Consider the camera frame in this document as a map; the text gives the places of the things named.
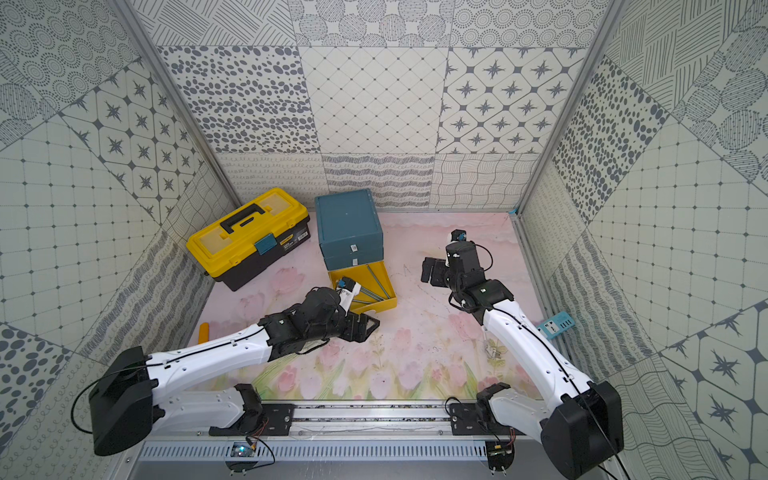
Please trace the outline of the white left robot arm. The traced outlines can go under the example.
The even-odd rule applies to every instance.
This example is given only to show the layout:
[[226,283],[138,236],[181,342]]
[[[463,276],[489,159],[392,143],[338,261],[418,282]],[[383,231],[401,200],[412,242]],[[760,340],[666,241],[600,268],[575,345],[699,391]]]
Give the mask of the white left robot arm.
[[380,322],[352,312],[353,298],[350,289],[315,287],[303,302],[220,339],[151,355],[141,347],[121,352],[82,391],[89,402],[87,433],[95,454],[110,456],[138,444],[155,424],[169,418],[163,403],[199,383],[287,355],[310,353],[333,338],[365,342]]

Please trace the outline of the yellow bottom drawer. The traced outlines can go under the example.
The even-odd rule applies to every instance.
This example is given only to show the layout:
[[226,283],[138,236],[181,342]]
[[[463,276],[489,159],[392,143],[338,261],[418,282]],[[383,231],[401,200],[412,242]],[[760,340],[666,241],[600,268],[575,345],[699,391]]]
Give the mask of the yellow bottom drawer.
[[353,266],[350,268],[333,270],[328,272],[329,279],[332,286],[335,287],[338,280],[342,277],[349,277],[356,281],[362,287],[367,288],[375,294],[384,298],[384,301],[377,302],[360,291],[351,304],[351,311],[354,313],[368,313],[376,312],[381,313],[387,310],[392,310],[397,306],[397,297],[394,291],[393,285],[389,279],[389,275],[383,261],[370,263],[370,266],[383,283],[385,289],[390,294],[391,298],[387,299],[379,286],[369,273],[366,265]]

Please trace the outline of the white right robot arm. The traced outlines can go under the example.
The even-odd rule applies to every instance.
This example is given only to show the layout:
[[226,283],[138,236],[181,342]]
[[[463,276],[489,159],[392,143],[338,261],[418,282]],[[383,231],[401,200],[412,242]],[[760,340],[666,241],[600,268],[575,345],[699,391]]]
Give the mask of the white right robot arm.
[[479,247],[465,231],[452,231],[446,257],[425,258],[421,280],[449,289],[450,306],[472,315],[514,356],[540,397],[526,397],[504,382],[479,391],[473,404],[450,397],[444,408],[454,435],[489,435],[486,457],[492,472],[512,465],[519,434],[538,441],[567,479],[601,468],[624,448],[620,395],[609,382],[594,382],[568,361],[528,320],[514,295],[486,277]]

